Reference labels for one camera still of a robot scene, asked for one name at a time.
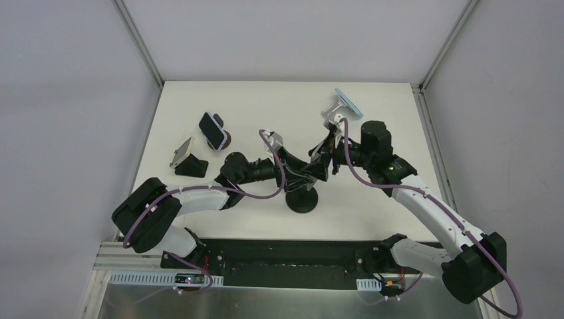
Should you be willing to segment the black gooseneck phone stand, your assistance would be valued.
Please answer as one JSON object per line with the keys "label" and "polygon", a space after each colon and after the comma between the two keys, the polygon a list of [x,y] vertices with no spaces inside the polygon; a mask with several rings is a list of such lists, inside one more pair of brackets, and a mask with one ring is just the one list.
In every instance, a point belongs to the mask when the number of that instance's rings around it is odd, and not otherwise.
{"label": "black gooseneck phone stand", "polygon": [[285,187],[285,202],[290,210],[295,213],[309,213],[319,202],[319,195],[315,183],[297,187]]}

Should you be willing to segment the light blue cased phone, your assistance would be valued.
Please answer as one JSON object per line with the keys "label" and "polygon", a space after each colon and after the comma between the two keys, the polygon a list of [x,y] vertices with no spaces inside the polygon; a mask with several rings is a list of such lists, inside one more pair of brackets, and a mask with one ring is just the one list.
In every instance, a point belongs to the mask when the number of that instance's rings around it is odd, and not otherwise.
{"label": "light blue cased phone", "polygon": [[335,88],[335,92],[337,93],[337,100],[341,106],[348,108],[359,118],[364,116],[360,109],[342,92],[342,90]]}

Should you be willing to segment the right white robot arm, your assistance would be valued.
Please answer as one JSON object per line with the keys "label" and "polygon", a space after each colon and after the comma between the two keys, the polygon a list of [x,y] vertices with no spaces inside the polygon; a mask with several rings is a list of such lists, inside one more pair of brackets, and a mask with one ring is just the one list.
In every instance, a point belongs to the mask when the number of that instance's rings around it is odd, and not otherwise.
{"label": "right white robot arm", "polygon": [[378,265],[386,272],[405,266],[439,278],[459,302],[470,304],[503,280],[507,267],[507,243],[496,232],[486,234],[435,197],[416,169],[394,153],[392,135],[381,121],[367,121],[360,142],[350,139],[344,120],[325,122],[328,136],[309,155],[314,163],[361,167],[366,185],[383,190],[409,210],[438,240],[437,249],[396,234],[385,240]]}

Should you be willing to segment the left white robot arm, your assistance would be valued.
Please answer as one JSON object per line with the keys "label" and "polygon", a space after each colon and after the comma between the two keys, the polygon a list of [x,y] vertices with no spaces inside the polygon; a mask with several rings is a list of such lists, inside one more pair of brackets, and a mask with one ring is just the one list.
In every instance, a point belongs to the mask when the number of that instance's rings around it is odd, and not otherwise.
{"label": "left white robot arm", "polygon": [[124,235],[124,246],[135,253],[159,249],[176,255],[186,268],[196,268],[202,263],[204,246],[191,230],[175,227],[174,219],[197,211],[230,209],[245,197],[241,184],[270,179],[276,181],[277,192],[285,194],[290,210],[308,213],[319,202],[313,186],[327,180],[332,160],[326,147],[310,154],[306,163],[281,148],[277,155],[282,165],[278,166],[272,159],[250,162],[242,153],[233,152],[213,181],[176,189],[151,177],[114,210],[112,222]]}

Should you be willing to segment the silver metal phone stand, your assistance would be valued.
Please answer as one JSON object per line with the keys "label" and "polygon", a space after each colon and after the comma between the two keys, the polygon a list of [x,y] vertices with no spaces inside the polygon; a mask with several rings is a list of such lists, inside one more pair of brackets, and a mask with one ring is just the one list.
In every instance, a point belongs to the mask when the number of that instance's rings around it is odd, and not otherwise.
{"label": "silver metal phone stand", "polygon": [[340,114],[342,114],[342,115],[345,115],[345,112],[346,112],[347,110],[348,110],[348,108],[345,108],[345,107],[341,106],[341,105],[339,104],[339,101],[337,100],[333,106],[331,106],[331,107],[329,107],[329,108],[327,108],[326,110],[324,110],[324,111],[321,112],[321,116],[322,116],[322,118],[323,118],[323,120],[324,120],[323,126],[325,126],[326,128],[328,128],[329,125],[331,125],[331,124],[328,124],[328,123],[326,122],[326,120],[327,120],[327,118],[329,117],[329,115],[333,115],[334,113],[340,113]]}

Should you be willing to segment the round wooden base stand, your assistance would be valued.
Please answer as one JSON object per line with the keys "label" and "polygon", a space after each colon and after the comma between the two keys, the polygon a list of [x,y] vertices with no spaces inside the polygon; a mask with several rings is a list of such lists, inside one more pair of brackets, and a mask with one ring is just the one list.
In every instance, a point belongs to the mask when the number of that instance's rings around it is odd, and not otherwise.
{"label": "round wooden base stand", "polygon": [[217,122],[218,127],[223,133],[223,141],[217,147],[217,151],[224,150],[229,147],[232,142],[231,134],[224,128],[224,121],[219,114],[214,114],[213,119]]}

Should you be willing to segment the lilac cased phone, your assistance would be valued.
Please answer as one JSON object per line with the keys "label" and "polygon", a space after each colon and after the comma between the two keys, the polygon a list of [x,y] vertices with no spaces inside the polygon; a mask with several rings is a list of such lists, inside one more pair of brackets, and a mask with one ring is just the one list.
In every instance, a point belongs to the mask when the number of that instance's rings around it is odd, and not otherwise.
{"label": "lilac cased phone", "polygon": [[217,151],[217,147],[223,141],[223,133],[213,119],[213,114],[205,112],[198,123],[198,128],[206,139],[208,146],[212,150]]}

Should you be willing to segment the black folding phone stand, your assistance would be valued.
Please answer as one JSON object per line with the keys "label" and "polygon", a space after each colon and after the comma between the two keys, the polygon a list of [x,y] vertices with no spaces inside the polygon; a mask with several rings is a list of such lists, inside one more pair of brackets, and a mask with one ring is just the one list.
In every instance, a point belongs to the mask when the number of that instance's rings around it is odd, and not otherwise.
{"label": "black folding phone stand", "polygon": [[200,160],[191,154],[174,168],[174,173],[184,177],[204,178],[206,176],[208,166],[209,161]]}

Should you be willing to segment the cream cased phone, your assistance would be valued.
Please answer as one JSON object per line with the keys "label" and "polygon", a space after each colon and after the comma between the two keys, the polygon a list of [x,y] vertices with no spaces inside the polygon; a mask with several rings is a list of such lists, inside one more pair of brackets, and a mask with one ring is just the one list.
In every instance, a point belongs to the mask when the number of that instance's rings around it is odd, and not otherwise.
{"label": "cream cased phone", "polygon": [[181,146],[174,151],[174,156],[170,162],[172,169],[178,167],[184,160],[186,160],[192,152],[195,138],[190,136]]}

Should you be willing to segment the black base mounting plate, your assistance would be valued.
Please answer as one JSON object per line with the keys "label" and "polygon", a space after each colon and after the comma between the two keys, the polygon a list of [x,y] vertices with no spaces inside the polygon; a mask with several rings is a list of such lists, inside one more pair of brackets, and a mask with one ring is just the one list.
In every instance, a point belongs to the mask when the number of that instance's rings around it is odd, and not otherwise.
{"label": "black base mounting plate", "polygon": [[204,239],[190,262],[226,286],[354,290],[358,279],[396,277],[380,241]]}

